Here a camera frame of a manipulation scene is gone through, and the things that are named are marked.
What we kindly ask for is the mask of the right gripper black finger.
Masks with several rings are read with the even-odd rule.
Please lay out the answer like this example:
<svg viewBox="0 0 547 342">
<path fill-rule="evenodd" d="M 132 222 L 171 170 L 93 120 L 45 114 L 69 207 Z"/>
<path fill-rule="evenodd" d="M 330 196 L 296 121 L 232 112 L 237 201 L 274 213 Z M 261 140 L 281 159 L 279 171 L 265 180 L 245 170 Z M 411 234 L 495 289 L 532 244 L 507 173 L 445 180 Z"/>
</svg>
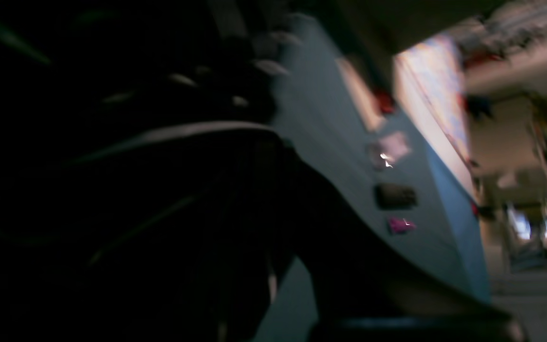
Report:
<svg viewBox="0 0 547 342">
<path fill-rule="evenodd" d="M 395 251 L 293 147 L 276 148 L 273 274 L 293 261 L 311 280 L 309 342 L 527 342 L 510 313 L 437 279 Z"/>
</svg>

